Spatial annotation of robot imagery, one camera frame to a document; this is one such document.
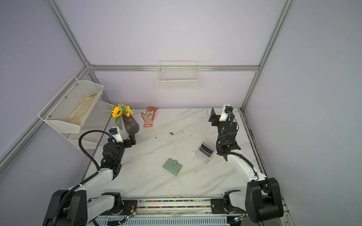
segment clear acrylic box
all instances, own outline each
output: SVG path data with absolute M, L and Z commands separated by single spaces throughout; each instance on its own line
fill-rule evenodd
M 215 144 L 206 139 L 196 150 L 195 156 L 199 157 L 207 164 L 211 161 L 215 154 Z

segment black mounting plate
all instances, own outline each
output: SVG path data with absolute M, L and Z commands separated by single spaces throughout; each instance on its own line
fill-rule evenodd
M 122 199 L 122 202 L 123 202 L 123 209 L 119 215 L 122 215 L 122 216 L 130 215 L 132 207 L 133 207 L 133 209 L 137 210 L 137 200 L 123 200 Z M 106 211 L 106 212 L 102 213 L 101 215 L 104 216 L 104 215 L 112 215 L 112 214 L 110 213 L 110 211 Z
M 213 214 L 219 214 L 219 213 L 224 213 L 226 214 L 226 212 L 224 212 L 224 200 L 223 199 L 211 199 L 211 212 Z M 235 212 L 230 213 L 229 215 L 240 215 L 240 213 L 245 213 L 244 210 L 242 209 L 237 209 Z

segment work glove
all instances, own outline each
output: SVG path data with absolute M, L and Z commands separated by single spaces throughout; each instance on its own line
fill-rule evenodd
M 146 111 L 146 114 L 145 113 L 141 113 L 141 116 L 144 120 L 144 127 L 151 127 L 153 126 L 152 124 L 152 121 L 153 121 L 153 118 L 155 117 L 155 112 L 158 110 L 157 107 L 148 107 L 147 108 L 147 111 Z

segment purple glass vase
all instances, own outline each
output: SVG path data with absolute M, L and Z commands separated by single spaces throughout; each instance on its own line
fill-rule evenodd
M 127 115 L 122 115 L 123 124 L 125 126 L 125 130 L 128 134 L 136 134 L 139 131 L 139 125 L 132 115 L 127 117 Z

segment white wire basket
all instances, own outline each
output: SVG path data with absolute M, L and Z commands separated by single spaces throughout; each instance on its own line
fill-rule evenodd
M 160 65 L 157 87 L 160 91 L 198 89 L 197 65 Z
M 55 105 L 47 116 L 42 118 L 41 114 L 38 114 L 44 122 L 50 125 L 58 133 L 79 133 L 103 93 L 104 87 L 102 85 L 91 81 L 79 81 L 75 77 L 71 78 L 71 80 L 74 79 L 76 81 L 73 86 L 67 91 L 63 98 Z M 80 99 L 88 93 L 97 94 L 92 99 L 93 103 L 90 103 L 91 106 L 88 105 L 89 107 L 84 109 L 84 114 L 82 115 L 84 116 L 83 120 L 77 124 L 67 122 L 69 115 L 77 107 Z
M 98 101 L 96 107 L 90 113 L 87 121 L 84 123 L 84 126 L 79 131 L 79 133 L 72 133 L 69 138 L 70 143 L 72 143 L 76 148 L 79 148 L 78 139 L 79 137 L 89 130 L 105 130 L 108 124 L 108 121 L 111 117 L 112 110 L 114 105 Z M 89 133 L 82 138 L 82 146 L 84 149 L 94 149 L 97 146 L 97 143 L 101 139 L 103 133 Z

